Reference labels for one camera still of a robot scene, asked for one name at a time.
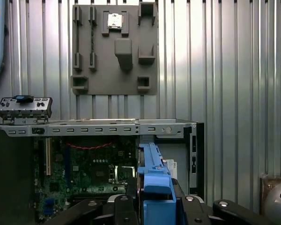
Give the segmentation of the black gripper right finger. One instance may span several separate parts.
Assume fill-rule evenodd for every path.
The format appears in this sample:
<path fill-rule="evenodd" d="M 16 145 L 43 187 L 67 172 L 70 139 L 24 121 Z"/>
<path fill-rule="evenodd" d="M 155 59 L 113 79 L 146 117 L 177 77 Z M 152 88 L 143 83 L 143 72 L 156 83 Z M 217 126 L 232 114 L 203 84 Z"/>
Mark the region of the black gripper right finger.
<path fill-rule="evenodd" d="M 185 195 L 172 179 L 176 196 L 177 225 L 263 225 L 265 217 L 233 201 L 220 199 L 211 207 L 196 195 Z"/>

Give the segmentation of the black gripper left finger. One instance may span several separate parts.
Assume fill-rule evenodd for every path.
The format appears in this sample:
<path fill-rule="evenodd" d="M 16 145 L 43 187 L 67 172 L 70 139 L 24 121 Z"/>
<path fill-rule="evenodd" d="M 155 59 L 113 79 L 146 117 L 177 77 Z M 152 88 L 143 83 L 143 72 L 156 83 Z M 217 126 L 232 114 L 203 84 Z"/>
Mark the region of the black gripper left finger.
<path fill-rule="evenodd" d="M 137 179 L 129 178 L 126 193 L 113 195 L 112 202 L 85 199 L 45 222 L 46 225 L 138 225 L 135 210 Z"/>

